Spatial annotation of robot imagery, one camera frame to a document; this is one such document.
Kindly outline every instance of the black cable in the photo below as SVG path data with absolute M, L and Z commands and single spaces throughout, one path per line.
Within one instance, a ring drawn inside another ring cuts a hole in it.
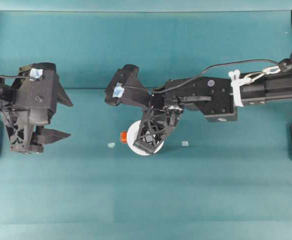
M 38 81 L 38 78 L 34 78 L 31 76 L 5 76 L 5 75 L 0 75 L 0 78 L 2 79 L 30 79 L 34 81 Z
M 194 77 L 192 77 L 190 79 L 185 80 L 183 83 L 178 84 L 176 86 L 172 86 L 172 87 L 166 88 L 164 90 L 155 90 L 155 89 L 141 88 L 141 87 L 137 87 L 137 86 L 125 86 L 125 85 L 123 85 L 122 87 L 123 88 L 129 88 L 129 89 L 138 89 L 138 90 L 142 90 L 142 91 L 146 91 L 146 92 L 152 92 L 154 94 L 163 94 L 165 92 L 172 91 L 174 89 L 178 89 L 178 88 L 183 87 L 184 85 L 189 84 L 190 82 L 192 82 L 192 81 L 198 79 L 199 77 L 201 77 L 209 69 L 218 68 L 218 67 L 224 67 L 224 66 L 237 65 L 237 64 L 246 64 L 246 63 L 271 63 L 271 64 L 278 65 L 278 63 L 276 61 L 272 61 L 272 60 L 269 60 L 269 59 L 250 59 L 250 60 L 243 60 L 243 61 L 233 61 L 233 62 L 229 62 L 229 63 L 211 65 L 211 66 L 205 68 L 198 75 L 196 75 L 196 76 L 194 76 Z

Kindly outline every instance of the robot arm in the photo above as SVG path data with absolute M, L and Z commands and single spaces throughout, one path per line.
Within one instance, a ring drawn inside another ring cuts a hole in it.
M 185 109 L 200 111 L 210 122 L 224 123 L 237 120 L 238 107 L 292 99 L 292 54 L 263 71 L 245 74 L 235 71 L 229 74 L 230 78 L 199 74 L 198 77 L 170 80 L 156 89 L 146 89 L 137 74 L 138 67 L 134 65 L 119 69 L 105 90 L 105 102 L 112 106 L 123 103 L 142 107 L 139 130 L 134 136 L 133 147 L 130 146 L 146 153 L 142 155 L 154 154 L 161 147 Z
M 0 75 L 0 113 L 6 126 L 10 150 L 42 153 L 45 144 L 70 134 L 45 128 L 56 113 L 57 103 L 73 106 L 59 82 L 53 63 L 34 63 L 18 69 L 11 86 Z

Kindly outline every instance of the small white object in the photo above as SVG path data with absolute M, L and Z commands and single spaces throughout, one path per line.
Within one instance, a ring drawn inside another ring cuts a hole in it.
M 188 141 L 182 141 L 181 146 L 183 147 L 189 147 L 189 142 Z
M 215 85 L 215 81 L 213 81 L 212 79 L 208 81 L 208 86 L 209 87 L 213 87 Z
M 234 104 L 237 107 L 243 107 L 244 105 L 241 101 L 240 87 L 242 85 L 248 84 L 251 81 L 251 78 L 248 77 L 240 79 L 240 71 L 238 69 L 235 71 L 230 71 L 228 75 L 231 79 L 231 86 L 234 95 Z
M 218 118 L 218 121 L 220 121 L 220 122 L 226 122 L 227 120 L 225 118 L 221 117 L 221 118 Z
M 122 86 L 122 83 L 117 83 L 114 89 L 114 93 L 112 94 L 113 98 L 121 98 L 125 92 L 125 89 Z
M 29 74 L 30 77 L 32 78 L 35 78 L 35 79 L 38 79 L 42 76 L 42 69 L 35 69 L 35 68 L 32 68 L 30 70 L 30 74 Z
M 114 142 L 110 142 L 108 143 L 108 147 L 113 149 L 116 146 L 116 144 Z
M 127 131 L 127 144 L 130 147 L 130 149 L 133 150 L 138 155 L 149 156 L 150 154 L 148 154 L 145 151 L 140 150 L 139 148 L 134 146 L 134 142 L 137 139 L 140 122 L 141 122 L 141 120 L 134 122 L 130 126 L 130 128 L 128 129 L 128 131 Z M 157 149 L 155 150 L 154 153 L 157 153 L 162 148 L 163 145 L 164 145 L 164 141 L 157 147 Z

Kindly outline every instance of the orange object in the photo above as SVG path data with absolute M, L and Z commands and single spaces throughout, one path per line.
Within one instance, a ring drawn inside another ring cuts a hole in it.
M 120 133 L 120 141 L 123 143 L 123 144 L 126 144 L 127 143 L 127 131 L 122 131 Z

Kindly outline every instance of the teal backdrop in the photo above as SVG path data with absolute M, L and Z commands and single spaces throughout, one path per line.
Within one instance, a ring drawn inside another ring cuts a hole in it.
M 0 240 L 292 239 L 292 100 L 241 108 L 228 123 L 187 111 L 142 157 L 119 142 L 141 110 L 106 105 L 102 89 L 126 63 L 152 87 L 291 51 L 290 11 L 0 11 L 0 73 L 54 62 L 74 103 L 51 124 L 72 136 L 43 154 L 9 152 L 0 123 Z

